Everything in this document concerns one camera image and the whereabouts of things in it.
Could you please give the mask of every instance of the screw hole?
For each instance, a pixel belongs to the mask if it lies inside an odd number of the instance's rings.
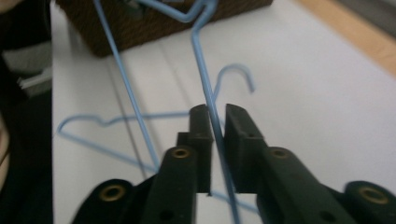
[[[187,149],[178,148],[178,149],[173,151],[172,155],[175,158],[183,159],[183,158],[189,157],[190,156],[190,152]]]
[[[331,214],[330,212],[326,212],[326,211],[321,211],[319,212],[320,217],[327,221],[327,222],[335,222],[335,216],[333,214]]]
[[[168,221],[168,220],[171,220],[174,216],[175,216],[175,214],[172,211],[163,210],[160,213],[160,220]]]

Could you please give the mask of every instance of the table surface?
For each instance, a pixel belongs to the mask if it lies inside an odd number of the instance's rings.
[[[138,167],[58,133],[59,124],[75,115],[106,121],[133,110],[114,58],[91,56],[62,11],[51,10],[54,214],[56,223],[69,223],[99,183],[121,178],[138,184],[144,177]],[[188,111],[205,102],[189,35],[121,54],[143,113]],[[342,190],[349,181],[367,180],[396,192],[396,79],[386,70],[292,0],[209,24],[201,39],[212,85],[230,63],[248,66],[256,83],[250,94],[236,73],[224,78],[217,102],[222,118],[225,104],[244,107],[270,146],[292,150],[329,187]],[[178,132],[188,130],[187,117],[146,123],[160,157]],[[137,122],[128,126],[151,165]],[[80,120],[64,130],[135,157],[123,122],[103,127]],[[215,147],[213,152],[212,189],[224,192]],[[251,195],[238,199],[254,204]],[[240,212],[244,223],[260,223],[256,214]],[[230,222],[225,202],[198,196],[197,223]]]

